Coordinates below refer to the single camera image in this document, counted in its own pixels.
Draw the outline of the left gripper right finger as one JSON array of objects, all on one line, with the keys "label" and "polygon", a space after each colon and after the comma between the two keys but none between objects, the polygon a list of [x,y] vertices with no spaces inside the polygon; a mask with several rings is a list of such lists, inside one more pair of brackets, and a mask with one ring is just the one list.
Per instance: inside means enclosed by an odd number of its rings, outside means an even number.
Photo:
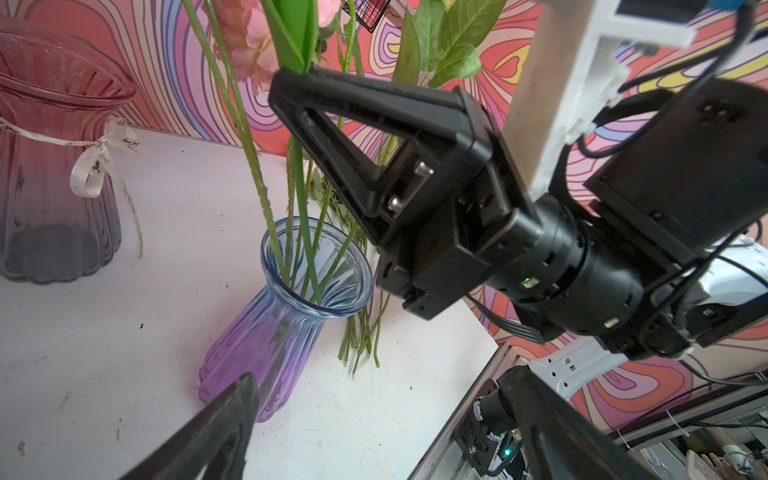
[{"label": "left gripper right finger", "polygon": [[653,479],[655,475],[598,431],[526,367],[500,378],[521,431],[533,479]]}]

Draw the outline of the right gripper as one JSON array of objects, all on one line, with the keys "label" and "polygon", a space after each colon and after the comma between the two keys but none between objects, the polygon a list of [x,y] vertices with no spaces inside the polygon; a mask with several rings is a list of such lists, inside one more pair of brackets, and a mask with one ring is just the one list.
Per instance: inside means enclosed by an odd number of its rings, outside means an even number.
[{"label": "right gripper", "polygon": [[313,68],[303,148],[381,250],[377,285],[431,319],[532,250],[540,221],[490,115],[451,92]]}]

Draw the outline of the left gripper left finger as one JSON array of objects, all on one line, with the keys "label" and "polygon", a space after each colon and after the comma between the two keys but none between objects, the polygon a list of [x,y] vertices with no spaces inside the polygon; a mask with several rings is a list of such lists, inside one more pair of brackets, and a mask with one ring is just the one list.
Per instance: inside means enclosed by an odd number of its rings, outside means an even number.
[{"label": "left gripper left finger", "polygon": [[125,479],[241,479],[259,407],[258,386],[241,375]]}]

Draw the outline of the purple-blue glass vase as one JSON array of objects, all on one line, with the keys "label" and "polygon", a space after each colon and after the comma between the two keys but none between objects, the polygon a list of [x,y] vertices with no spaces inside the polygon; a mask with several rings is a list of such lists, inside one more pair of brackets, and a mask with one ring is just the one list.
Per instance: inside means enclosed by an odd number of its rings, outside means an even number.
[{"label": "purple-blue glass vase", "polygon": [[245,373],[259,394],[257,421],[268,421],[290,398],[326,322],[350,317],[374,291],[371,266],[342,230],[308,220],[319,244],[313,263],[320,291],[307,278],[304,253],[295,280],[282,279],[268,238],[261,245],[266,285],[206,353],[199,370],[199,398],[210,403]]}]

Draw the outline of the large pink rose stem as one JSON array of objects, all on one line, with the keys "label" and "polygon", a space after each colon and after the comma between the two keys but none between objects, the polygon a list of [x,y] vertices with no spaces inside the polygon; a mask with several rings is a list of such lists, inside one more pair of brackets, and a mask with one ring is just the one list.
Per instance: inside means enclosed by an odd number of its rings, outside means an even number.
[{"label": "large pink rose stem", "polygon": [[445,91],[446,83],[479,72],[477,46],[502,10],[503,4],[497,1],[479,6],[457,1],[450,7],[421,3],[417,15],[404,23],[404,34],[416,39],[420,63],[432,72],[426,88]]}]

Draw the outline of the pink carnation stem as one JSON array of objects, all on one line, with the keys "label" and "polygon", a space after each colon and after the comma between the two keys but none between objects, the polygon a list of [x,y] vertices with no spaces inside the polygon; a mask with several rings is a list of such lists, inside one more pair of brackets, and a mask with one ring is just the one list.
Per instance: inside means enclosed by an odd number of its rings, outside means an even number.
[{"label": "pink carnation stem", "polygon": [[207,30],[203,28],[198,17],[196,2],[188,0],[182,1],[182,5],[186,11],[193,33],[201,46],[210,71],[213,74],[215,85],[223,97],[225,107],[229,112],[232,124],[244,149],[251,176],[257,189],[263,216],[266,221],[268,240],[277,259],[278,278],[284,280],[285,276],[288,274],[288,271],[286,269],[285,260],[283,258],[283,253],[277,237],[276,221],[274,219],[271,202],[268,196],[268,189],[261,170],[259,154],[256,148],[256,143],[253,139],[252,129],[248,121],[248,116],[245,111],[241,90],[236,80],[232,55],[230,54],[230,51],[225,43],[224,30],[220,22],[221,17],[218,14],[217,9],[212,1],[203,1],[202,4],[205,7],[205,13],[208,18],[208,25],[211,27],[213,32],[215,46],[219,48],[221,61],[223,62],[226,75],[221,73],[218,60],[214,54],[213,46],[207,37]]}]

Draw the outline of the red-grey glass vase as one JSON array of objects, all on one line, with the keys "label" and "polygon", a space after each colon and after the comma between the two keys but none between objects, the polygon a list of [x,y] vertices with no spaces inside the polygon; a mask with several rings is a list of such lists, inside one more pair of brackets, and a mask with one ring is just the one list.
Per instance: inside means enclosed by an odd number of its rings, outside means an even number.
[{"label": "red-grey glass vase", "polygon": [[116,116],[129,73],[75,37],[1,20],[1,274],[50,284],[90,276],[122,242],[111,156],[134,148]]}]

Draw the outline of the single pink bud stem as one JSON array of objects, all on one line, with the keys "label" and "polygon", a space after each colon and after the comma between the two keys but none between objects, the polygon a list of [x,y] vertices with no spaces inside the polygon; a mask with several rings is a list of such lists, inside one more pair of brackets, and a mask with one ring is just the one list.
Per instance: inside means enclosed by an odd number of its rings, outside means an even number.
[{"label": "single pink bud stem", "polygon": [[291,89],[310,70],[312,47],[318,39],[318,11],[315,1],[264,1],[263,9],[274,42],[279,70],[275,74],[269,94],[269,104],[282,123],[290,130],[293,153],[295,190],[298,199],[300,232],[307,258],[304,288],[319,301],[320,284],[315,268],[315,252],[310,235],[308,198],[304,181],[302,133],[296,101],[290,97]]}]

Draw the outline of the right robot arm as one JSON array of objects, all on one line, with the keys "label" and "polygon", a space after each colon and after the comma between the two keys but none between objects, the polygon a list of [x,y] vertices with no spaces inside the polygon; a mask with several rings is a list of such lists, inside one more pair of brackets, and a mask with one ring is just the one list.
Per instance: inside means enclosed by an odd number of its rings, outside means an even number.
[{"label": "right robot arm", "polygon": [[653,90],[599,125],[650,113],[587,181],[582,207],[561,147],[533,198],[493,117],[462,89],[314,68],[280,71],[269,103],[381,251],[378,286],[430,319],[479,285],[508,297],[510,332],[569,332],[630,360],[675,357],[759,322],[767,294],[702,287],[712,262],[767,211],[767,93],[713,79]]}]

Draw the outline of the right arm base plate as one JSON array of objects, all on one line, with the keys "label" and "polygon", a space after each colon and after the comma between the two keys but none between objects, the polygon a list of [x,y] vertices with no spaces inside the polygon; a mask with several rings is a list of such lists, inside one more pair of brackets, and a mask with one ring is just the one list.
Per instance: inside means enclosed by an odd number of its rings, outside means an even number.
[{"label": "right arm base plate", "polygon": [[495,380],[487,379],[461,416],[452,440],[478,474],[498,477],[521,450],[516,428],[510,401]]}]

